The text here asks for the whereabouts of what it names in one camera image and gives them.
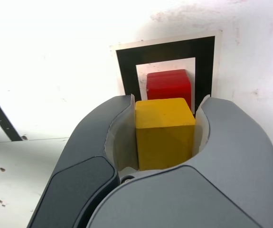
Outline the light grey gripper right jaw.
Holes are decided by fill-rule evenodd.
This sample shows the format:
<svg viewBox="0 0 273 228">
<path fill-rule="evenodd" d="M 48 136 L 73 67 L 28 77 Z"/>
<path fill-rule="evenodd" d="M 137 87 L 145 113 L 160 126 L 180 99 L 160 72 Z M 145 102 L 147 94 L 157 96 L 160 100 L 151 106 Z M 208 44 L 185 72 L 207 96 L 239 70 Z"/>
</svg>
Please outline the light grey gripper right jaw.
<svg viewBox="0 0 273 228">
<path fill-rule="evenodd" d="M 90 228 L 273 228 L 273 145 L 231 101 L 197 111 L 196 147 L 175 167 L 141 171 L 109 193 Z"/>
</svg>

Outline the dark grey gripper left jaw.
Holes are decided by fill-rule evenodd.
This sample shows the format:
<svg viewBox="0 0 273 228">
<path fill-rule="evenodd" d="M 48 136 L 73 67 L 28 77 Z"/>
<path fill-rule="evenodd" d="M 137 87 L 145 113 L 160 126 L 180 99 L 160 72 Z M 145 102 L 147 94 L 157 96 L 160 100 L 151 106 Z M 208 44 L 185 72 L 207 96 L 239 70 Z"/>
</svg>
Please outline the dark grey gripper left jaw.
<svg viewBox="0 0 273 228">
<path fill-rule="evenodd" d="M 127 167 L 137 167 L 133 95 L 107 100 L 76 126 L 28 226 L 85 228 Z"/>
</svg>

